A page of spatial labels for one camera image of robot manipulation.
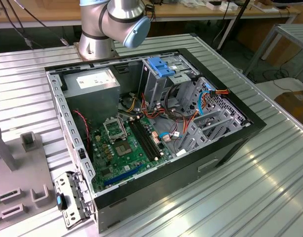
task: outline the motherboard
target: motherboard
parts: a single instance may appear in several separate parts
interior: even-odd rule
[[[169,161],[172,156],[146,117],[114,118],[90,133],[95,192]]]

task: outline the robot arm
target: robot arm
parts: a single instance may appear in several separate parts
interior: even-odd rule
[[[80,9],[79,53],[87,60],[115,56],[113,40],[138,47],[150,29],[140,0],[80,0]]]

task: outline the expansion slot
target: expansion slot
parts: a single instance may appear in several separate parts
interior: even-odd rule
[[[153,140],[148,136],[145,128],[139,120],[134,120],[129,122],[129,127],[133,131],[136,139],[142,146],[144,152],[146,153],[149,161],[158,160],[161,154],[156,147]]]
[[[131,170],[129,170],[129,171],[123,173],[123,174],[120,174],[119,176],[116,176],[116,177],[114,177],[112,179],[104,181],[104,186],[108,186],[108,185],[116,183],[116,182],[118,182],[118,181],[120,181],[122,179],[125,179],[125,178],[127,178],[127,177],[129,177],[129,176],[131,176],[133,174],[136,174],[139,171],[140,167],[142,167],[142,165],[137,166],[136,168],[131,169]]]

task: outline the yellow wire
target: yellow wire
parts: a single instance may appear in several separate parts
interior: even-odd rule
[[[136,100],[136,98],[133,99],[132,106],[126,111],[127,113],[128,113],[128,112],[131,112],[131,111],[134,109],[135,100]]]

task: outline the ribbed aluminum surface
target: ribbed aluminum surface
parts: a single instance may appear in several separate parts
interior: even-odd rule
[[[135,50],[116,47],[120,55],[187,48],[267,126],[224,166],[100,236],[303,236],[302,126],[197,37],[147,39]],[[73,166],[43,68],[79,61],[73,47],[0,54],[3,139],[31,130],[41,134],[52,178]],[[96,227],[88,221],[68,232],[55,207],[0,232],[4,237],[46,234],[96,236]]]
[[[277,30],[303,48],[303,24],[280,24],[277,26]]]

